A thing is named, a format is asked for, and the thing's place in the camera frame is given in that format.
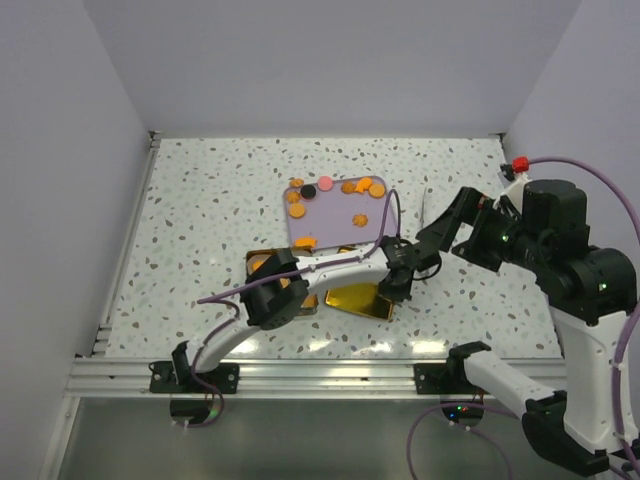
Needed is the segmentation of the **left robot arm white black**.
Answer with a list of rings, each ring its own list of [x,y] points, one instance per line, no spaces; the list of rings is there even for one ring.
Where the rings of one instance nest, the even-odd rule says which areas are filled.
[[[201,390],[208,372],[238,345],[259,331],[289,324],[309,296],[354,284],[375,284],[378,293],[394,303],[411,298],[414,281],[439,272],[437,248],[384,236],[370,247],[327,256],[296,256],[279,249],[243,285],[199,299],[220,304],[231,316],[202,340],[180,343],[171,354],[172,379],[185,392]]]

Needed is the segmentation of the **square cookie tin box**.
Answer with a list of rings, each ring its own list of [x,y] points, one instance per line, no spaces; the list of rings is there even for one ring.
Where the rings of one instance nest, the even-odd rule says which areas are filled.
[[[276,256],[280,252],[280,249],[267,249],[267,250],[253,250],[246,254],[246,283],[250,283],[250,276],[257,270],[260,270],[264,263],[271,257]],[[316,295],[307,296],[304,301],[299,305],[299,309],[296,313],[296,317],[312,316],[317,312],[318,298]]]

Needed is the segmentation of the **gold tin lid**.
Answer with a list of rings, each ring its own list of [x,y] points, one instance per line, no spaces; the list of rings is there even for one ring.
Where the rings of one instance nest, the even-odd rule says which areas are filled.
[[[376,283],[359,283],[330,289],[326,292],[326,306],[369,319],[388,321],[394,303],[379,294]]]

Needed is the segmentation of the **metal serving tongs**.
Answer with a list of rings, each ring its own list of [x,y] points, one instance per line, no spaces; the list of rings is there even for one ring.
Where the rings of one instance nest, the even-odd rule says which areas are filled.
[[[421,196],[421,206],[419,210],[419,221],[420,221],[421,228],[423,228],[426,225],[427,213],[428,213],[427,199],[428,199],[428,189],[424,188]]]

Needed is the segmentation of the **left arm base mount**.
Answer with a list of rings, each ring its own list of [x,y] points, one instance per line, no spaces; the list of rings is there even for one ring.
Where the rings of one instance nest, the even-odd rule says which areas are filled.
[[[149,391],[152,394],[195,395],[191,399],[171,399],[171,419],[185,429],[195,429],[216,423],[225,409],[225,395],[237,393],[240,365],[222,363],[206,373],[193,375],[186,368],[182,377],[176,374],[171,361],[156,361],[148,365]]]

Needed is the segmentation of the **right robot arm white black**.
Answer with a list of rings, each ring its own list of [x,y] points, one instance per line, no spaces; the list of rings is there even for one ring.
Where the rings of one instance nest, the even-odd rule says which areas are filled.
[[[569,181],[514,184],[496,200],[464,187],[417,236],[487,270],[507,263],[535,276],[564,355],[565,388],[534,381],[480,341],[449,351],[444,378],[454,391],[493,395],[541,458],[582,477],[606,471],[612,456],[639,454],[621,350],[637,306],[636,271],[622,252],[590,244],[586,213],[586,194]]]

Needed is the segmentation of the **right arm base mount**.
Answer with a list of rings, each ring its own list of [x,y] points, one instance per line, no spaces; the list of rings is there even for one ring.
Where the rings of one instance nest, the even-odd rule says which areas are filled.
[[[484,391],[456,379],[444,363],[414,364],[413,375],[416,393],[437,398],[448,421],[469,427],[480,424],[485,412],[478,405],[484,403]]]

